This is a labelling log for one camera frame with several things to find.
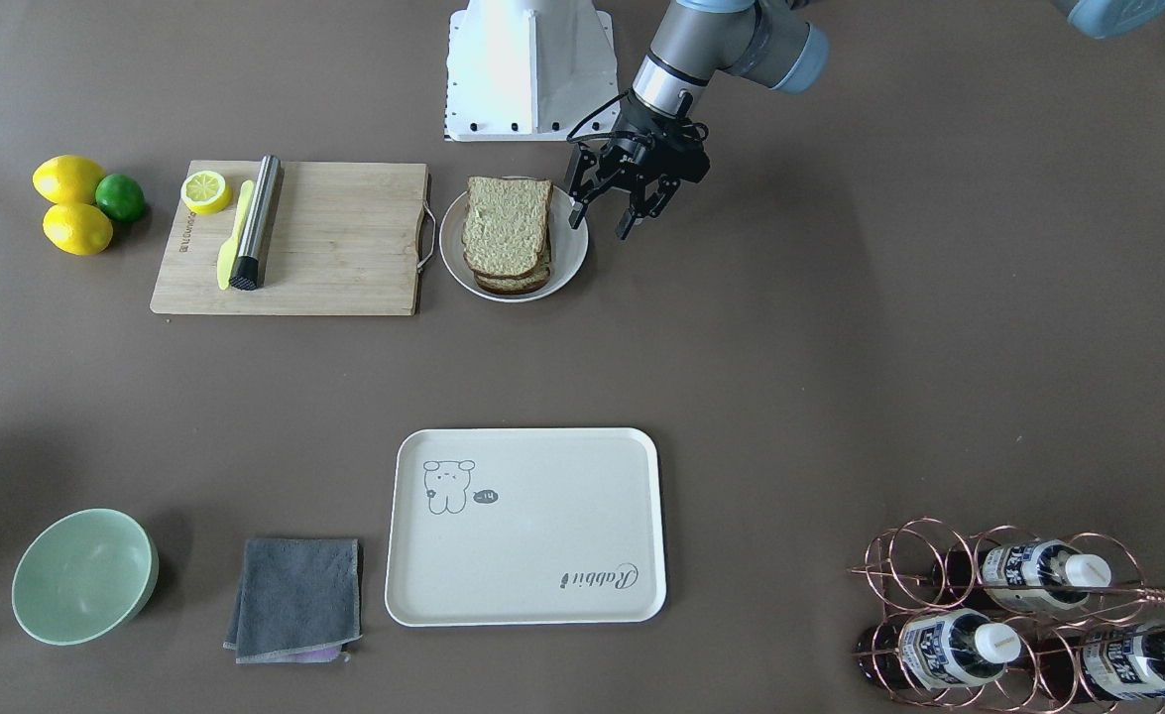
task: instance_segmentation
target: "green lime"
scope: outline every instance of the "green lime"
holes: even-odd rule
[[[97,185],[97,207],[111,220],[133,222],[146,213],[142,186],[125,175],[110,175]]]

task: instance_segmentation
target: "wooden cutting board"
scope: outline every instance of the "wooden cutting board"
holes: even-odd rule
[[[179,204],[150,310],[170,316],[414,316],[425,163],[283,162],[259,290],[220,290],[217,254],[257,162],[191,162],[225,176],[230,207]]]

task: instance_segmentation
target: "white mounting bracket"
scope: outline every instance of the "white mounting bracket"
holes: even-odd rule
[[[563,141],[617,94],[613,16],[591,0],[469,0],[450,17],[445,136]],[[613,130],[616,105],[579,135]]]

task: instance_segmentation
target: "plate of bread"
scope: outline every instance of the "plate of bread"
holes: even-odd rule
[[[573,200],[550,181],[469,177],[442,220],[442,259],[465,289],[527,303],[564,288],[582,266],[586,221],[570,227]]]

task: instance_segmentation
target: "bottle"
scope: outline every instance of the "bottle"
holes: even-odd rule
[[[1165,698],[1165,627],[1135,624],[1071,641],[1075,660],[1057,641],[1040,642],[1040,667],[1054,700],[1072,704]],[[1080,672],[1085,686],[1076,683]],[[1075,697],[1072,698],[1072,687]]]
[[[1014,610],[1015,613],[1044,613],[1061,615],[1088,601],[1087,592],[1046,589],[1053,586],[1076,588],[1107,587],[1111,584],[1111,566],[1102,557],[1083,554],[1061,539],[1036,539],[1031,543],[1008,544],[981,551],[980,578],[982,588],[975,587],[970,554],[951,551],[946,557],[946,573],[939,564],[931,570],[931,580],[948,588],[939,601],[956,600],[970,589],[963,605],[970,609]],[[1007,589],[1000,586],[1029,586],[1029,589]]]
[[[1008,624],[959,609],[868,628],[855,643],[855,653],[864,651],[876,651],[855,659],[869,683],[890,691],[942,691],[995,681],[1017,659],[1022,642]]]

